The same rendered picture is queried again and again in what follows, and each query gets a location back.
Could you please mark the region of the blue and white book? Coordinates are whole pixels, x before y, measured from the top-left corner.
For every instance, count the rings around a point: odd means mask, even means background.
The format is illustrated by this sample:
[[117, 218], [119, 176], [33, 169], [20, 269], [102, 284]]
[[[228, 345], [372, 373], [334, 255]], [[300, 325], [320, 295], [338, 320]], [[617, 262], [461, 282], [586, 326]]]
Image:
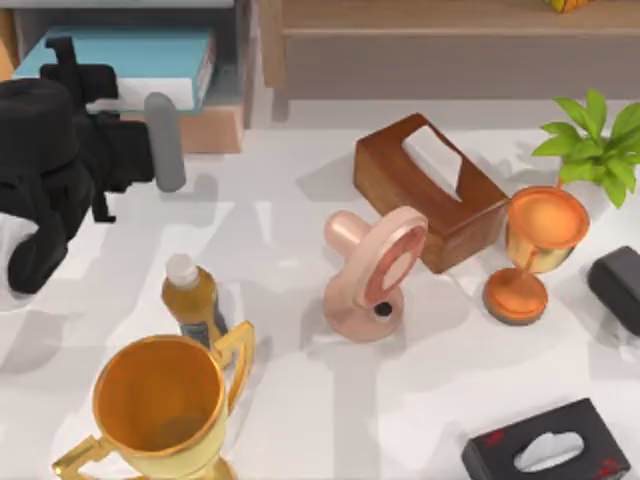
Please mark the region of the blue and white book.
[[214, 72], [215, 38], [206, 28], [52, 27], [26, 54], [12, 77], [35, 78], [54, 63], [49, 37], [72, 38], [80, 64], [107, 64], [116, 74], [119, 97], [96, 100], [93, 111], [140, 112], [152, 92], [165, 94], [177, 110], [201, 108]]

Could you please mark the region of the salmon-coloured shallow box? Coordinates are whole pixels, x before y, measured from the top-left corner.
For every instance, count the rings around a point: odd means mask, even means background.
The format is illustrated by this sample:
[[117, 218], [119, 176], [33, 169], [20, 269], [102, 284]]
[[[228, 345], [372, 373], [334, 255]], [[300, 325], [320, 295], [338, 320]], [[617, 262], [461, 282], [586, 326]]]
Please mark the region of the salmon-coloured shallow box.
[[234, 154], [242, 150], [244, 107], [208, 105], [199, 112], [178, 114], [181, 144], [186, 154]]

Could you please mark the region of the amber bottle with white cap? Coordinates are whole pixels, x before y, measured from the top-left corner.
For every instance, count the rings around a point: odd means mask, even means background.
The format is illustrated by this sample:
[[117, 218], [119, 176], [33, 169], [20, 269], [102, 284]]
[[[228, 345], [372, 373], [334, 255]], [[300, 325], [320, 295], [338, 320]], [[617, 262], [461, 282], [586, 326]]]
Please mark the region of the amber bottle with white cap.
[[229, 331], [219, 308], [213, 276], [186, 254], [174, 254], [166, 262], [162, 300], [178, 322], [183, 336], [210, 349]]

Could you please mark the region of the brown wooden tissue box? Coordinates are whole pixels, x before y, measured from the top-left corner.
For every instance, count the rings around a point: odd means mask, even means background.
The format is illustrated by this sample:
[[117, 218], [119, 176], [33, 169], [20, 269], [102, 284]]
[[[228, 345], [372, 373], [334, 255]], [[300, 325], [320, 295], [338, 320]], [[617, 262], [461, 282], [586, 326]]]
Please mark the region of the brown wooden tissue box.
[[429, 222], [421, 255], [426, 267], [442, 273], [492, 246], [505, 220], [509, 197], [466, 155], [454, 200], [410, 159], [402, 142], [421, 127], [434, 125], [411, 114], [356, 143], [353, 182], [381, 215], [411, 206]]

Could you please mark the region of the pink desk fan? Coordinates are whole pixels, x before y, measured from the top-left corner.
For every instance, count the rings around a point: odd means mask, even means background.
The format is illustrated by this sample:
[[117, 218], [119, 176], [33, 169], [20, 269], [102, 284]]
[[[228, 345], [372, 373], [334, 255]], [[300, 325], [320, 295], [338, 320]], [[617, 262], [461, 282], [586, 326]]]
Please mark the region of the pink desk fan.
[[339, 210], [324, 227], [327, 244], [344, 257], [341, 270], [328, 282], [323, 299], [329, 325], [356, 342], [375, 342], [391, 335], [403, 319], [400, 285], [420, 257], [428, 221], [402, 206], [370, 224]]

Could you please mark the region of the white tissue in brown box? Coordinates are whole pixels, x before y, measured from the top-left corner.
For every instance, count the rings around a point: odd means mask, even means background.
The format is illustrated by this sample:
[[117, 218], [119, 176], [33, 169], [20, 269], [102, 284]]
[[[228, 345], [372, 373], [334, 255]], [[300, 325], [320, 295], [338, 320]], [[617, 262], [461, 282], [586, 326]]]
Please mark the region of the white tissue in brown box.
[[460, 202], [457, 184], [462, 157], [449, 147], [428, 125], [422, 126], [402, 142], [413, 163], [442, 191]]

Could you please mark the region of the wooden shelf unit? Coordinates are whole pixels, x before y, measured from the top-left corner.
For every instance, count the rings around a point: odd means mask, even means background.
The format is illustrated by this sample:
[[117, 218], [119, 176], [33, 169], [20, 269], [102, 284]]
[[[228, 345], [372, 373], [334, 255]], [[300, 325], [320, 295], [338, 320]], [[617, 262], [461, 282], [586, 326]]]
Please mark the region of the wooden shelf unit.
[[257, 18], [258, 125], [521, 126], [556, 95], [640, 99], [640, 0], [258, 0]]

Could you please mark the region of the copper goblet trophy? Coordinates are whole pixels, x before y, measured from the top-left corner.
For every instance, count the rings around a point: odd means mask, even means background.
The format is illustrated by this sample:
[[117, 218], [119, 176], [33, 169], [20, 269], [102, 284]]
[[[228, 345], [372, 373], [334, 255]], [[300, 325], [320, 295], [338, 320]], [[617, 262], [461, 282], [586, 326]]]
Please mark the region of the copper goblet trophy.
[[584, 206], [558, 187], [532, 186], [517, 192], [508, 205], [505, 231], [512, 265], [495, 271], [485, 284], [483, 300], [489, 313], [512, 326], [539, 319], [548, 293], [538, 276], [564, 263], [589, 225]]

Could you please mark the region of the yellow and orange item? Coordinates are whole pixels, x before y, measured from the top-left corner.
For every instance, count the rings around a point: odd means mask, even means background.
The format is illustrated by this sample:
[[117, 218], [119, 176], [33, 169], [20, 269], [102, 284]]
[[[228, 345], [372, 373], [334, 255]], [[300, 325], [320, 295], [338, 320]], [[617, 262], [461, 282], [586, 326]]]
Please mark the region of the yellow and orange item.
[[575, 9], [588, 5], [593, 0], [543, 0], [544, 3], [560, 14], [569, 13]]

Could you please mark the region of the green potted plant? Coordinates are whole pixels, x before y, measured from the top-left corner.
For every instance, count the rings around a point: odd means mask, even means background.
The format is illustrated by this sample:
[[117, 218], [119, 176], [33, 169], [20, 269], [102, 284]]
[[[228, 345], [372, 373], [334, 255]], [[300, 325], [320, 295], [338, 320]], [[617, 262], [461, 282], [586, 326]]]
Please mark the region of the green potted plant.
[[610, 131], [605, 130], [607, 102], [599, 91], [590, 89], [584, 103], [562, 96], [553, 101], [569, 119], [542, 125], [541, 130], [549, 137], [531, 155], [561, 159], [557, 185], [592, 183], [605, 192], [615, 207], [622, 207], [638, 185], [640, 101], [626, 105]]

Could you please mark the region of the black tissue box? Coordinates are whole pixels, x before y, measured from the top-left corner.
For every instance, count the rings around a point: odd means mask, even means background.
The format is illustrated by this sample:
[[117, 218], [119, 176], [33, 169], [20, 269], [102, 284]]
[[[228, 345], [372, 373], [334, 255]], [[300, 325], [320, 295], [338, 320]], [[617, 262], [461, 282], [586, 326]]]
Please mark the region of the black tissue box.
[[[524, 472], [516, 460], [542, 437], [574, 438], [576, 456], [538, 471]], [[631, 464], [588, 398], [502, 426], [467, 441], [462, 461], [472, 480], [621, 480]]]

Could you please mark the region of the black rounded box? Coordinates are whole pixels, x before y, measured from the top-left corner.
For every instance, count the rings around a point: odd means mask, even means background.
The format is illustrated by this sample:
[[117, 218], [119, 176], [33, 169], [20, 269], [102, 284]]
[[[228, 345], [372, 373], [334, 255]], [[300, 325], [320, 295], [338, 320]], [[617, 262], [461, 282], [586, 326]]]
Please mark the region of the black rounded box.
[[587, 284], [626, 331], [640, 338], [640, 253], [622, 246], [600, 257]]

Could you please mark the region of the white tissue in black box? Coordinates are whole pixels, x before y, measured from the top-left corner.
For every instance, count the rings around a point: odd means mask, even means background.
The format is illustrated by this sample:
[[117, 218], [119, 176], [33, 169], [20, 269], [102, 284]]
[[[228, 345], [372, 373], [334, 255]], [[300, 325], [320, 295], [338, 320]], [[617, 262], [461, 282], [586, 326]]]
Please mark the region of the white tissue in black box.
[[522, 473], [549, 470], [580, 455], [584, 447], [584, 440], [575, 432], [546, 432], [516, 455], [514, 466]]

